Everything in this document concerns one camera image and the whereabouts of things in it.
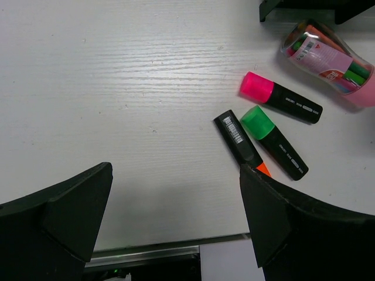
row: white barcode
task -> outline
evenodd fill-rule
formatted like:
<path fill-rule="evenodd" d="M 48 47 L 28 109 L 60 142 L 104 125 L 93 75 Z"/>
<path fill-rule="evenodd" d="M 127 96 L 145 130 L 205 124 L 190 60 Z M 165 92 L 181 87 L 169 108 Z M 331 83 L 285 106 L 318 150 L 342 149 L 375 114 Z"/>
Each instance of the white barcode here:
<path fill-rule="evenodd" d="M 314 42 L 313 42 L 313 41 L 310 41 L 310 42 L 307 44 L 305 50 L 303 50 L 302 52 L 305 53 L 305 54 L 307 54 L 307 53 L 311 50 L 312 46 L 314 46 Z"/>
<path fill-rule="evenodd" d="M 233 124 L 231 118 L 228 116 L 227 118 L 224 118 L 224 123 L 227 125 L 227 128 L 230 132 L 230 134 L 232 135 L 234 141 L 236 142 L 236 144 L 239 144 L 241 143 L 244 139 L 242 138 L 240 132 L 238 131 L 237 127 L 235 126 L 235 124 Z"/>

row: clear plastic jar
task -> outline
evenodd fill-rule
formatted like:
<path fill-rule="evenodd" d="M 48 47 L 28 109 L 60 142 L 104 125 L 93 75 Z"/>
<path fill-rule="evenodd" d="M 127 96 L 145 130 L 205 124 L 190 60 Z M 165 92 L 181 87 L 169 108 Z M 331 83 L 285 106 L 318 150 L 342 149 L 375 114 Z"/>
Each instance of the clear plastic jar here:
<path fill-rule="evenodd" d="M 375 106 L 373 65 L 326 25 L 312 19 L 299 23 L 282 44 L 281 52 L 294 65 L 323 79 L 351 102 Z"/>

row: bottle label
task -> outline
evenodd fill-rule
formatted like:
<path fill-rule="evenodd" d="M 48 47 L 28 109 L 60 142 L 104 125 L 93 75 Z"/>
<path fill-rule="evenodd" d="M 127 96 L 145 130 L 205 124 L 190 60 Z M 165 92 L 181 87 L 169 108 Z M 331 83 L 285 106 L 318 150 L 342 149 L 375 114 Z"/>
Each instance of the bottle label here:
<path fill-rule="evenodd" d="M 289 59 L 312 74 L 331 81 L 341 79 L 353 62 L 352 57 L 311 37 L 307 37 Z"/>

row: pink cap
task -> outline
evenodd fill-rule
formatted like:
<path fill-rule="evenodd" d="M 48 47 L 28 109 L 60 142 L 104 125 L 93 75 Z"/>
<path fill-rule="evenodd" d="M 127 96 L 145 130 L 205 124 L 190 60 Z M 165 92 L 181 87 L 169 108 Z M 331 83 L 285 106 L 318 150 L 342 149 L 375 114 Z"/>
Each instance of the pink cap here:
<path fill-rule="evenodd" d="M 255 73 L 248 72 L 242 81 L 240 92 L 243 96 L 266 103 L 274 89 L 274 83 Z"/>
<path fill-rule="evenodd" d="M 357 91 L 343 97 L 360 107 L 375 107 L 375 76 L 372 75 Z"/>

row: table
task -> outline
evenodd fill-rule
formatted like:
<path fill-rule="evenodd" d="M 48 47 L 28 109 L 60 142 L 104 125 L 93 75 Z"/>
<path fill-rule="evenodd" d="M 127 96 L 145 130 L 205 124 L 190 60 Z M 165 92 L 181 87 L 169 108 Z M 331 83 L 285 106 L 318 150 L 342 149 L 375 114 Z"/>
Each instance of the table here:
<path fill-rule="evenodd" d="M 238 167 L 212 120 L 254 105 L 236 96 L 251 70 L 324 107 L 311 126 L 265 110 L 310 168 L 291 182 L 260 149 L 274 178 L 375 214 L 375 109 L 354 110 L 278 52 L 312 11 L 275 11 L 260 24 L 258 4 L 3 0 L 1 202 L 109 161 L 96 251 L 248 232 Z M 335 29 L 375 63 L 375 9 Z"/>

